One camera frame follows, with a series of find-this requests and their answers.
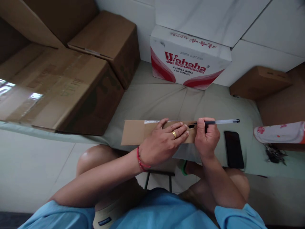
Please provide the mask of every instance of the hand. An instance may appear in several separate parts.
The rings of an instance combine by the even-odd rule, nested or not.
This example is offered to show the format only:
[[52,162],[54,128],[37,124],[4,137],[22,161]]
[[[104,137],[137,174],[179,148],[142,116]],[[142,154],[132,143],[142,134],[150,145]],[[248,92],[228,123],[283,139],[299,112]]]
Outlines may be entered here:
[[201,159],[209,159],[214,157],[214,150],[220,138],[217,125],[209,125],[207,133],[205,133],[204,121],[215,121],[214,118],[199,118],[197,121],[197,134],[195,138],[195,146],[199,151]]
[[162,129],[168,118],[162,119],[139,146],[140,159],[145,165],[154,166],[171,158],[188,135],[187,125],[182,122]]

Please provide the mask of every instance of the floor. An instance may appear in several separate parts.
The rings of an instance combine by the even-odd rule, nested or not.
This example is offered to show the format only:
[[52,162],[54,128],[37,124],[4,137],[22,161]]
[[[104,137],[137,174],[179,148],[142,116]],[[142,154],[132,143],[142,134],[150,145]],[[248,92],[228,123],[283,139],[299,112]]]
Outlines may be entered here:
[[[92,144],[58,142],[0,130],[0,211],[33,213],[76,173],[79,156]],[[198,181],[175,168],[174,193]],[[249,204],[266,224],[305,226],[305,181],[246,174]],[[146,174],[137,176],[145,185]],[[168,177],[152,174],[148,188],[168,189]]]

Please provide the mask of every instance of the red string bracelet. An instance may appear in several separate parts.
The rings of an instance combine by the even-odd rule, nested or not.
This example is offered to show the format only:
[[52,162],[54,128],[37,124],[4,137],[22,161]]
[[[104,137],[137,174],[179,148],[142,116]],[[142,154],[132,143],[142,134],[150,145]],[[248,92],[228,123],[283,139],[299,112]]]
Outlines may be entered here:
[[147,172],[147,170],[144,169],[144,167],[147,168],[147,169],[149,169],[151,166],[145,165],[145,164],[143,164],[143,163],[141,162],[140,155],[139,155],[139,147],[137,148],[137,159],[138,159],[138,161],[139,161],[139,165],[140,165],[141,169],[143,170],[143,172]]

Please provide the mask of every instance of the light blue shirt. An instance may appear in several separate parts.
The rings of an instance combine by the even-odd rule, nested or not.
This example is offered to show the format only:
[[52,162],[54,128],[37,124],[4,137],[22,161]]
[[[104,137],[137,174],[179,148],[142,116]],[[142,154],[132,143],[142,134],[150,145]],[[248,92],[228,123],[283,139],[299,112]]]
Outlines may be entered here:
[[[94,208],[72,208],[50,201],[43,205],[20,229],[92,229]],[[246,204],[243,209],[217,206],[215,216],[221,229],[266,228],[259,214]],[[128,228],[210,228],[212,220],[191,203],[164,189],[151,190],[135,208],[115,221],[111,229]]]

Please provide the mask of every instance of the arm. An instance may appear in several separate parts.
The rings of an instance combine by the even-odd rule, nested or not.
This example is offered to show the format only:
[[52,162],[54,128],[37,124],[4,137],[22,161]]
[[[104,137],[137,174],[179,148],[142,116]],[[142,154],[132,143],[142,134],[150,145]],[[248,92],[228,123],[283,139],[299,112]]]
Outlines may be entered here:
[[195,145],[200,154],[203,171],[217,205],[242,209],[246,204],[245,199],[214,154],[220,138],[219,130],[216,125],[209,125],[205,133],[204,121],[214,120],[213,118],[198,119]]
[[[149,137],[139,146],[141,161],[146,165],[157,165],[171,158],[178,146],[188,136],[186,125],[176,123],[162,129],[168,119],[161,120]],[[127,155],[95,167],[62,187],[51,197],[59,205],[70,207],[94,207],[101,195],[115,186],[140,174],[137,149]]]

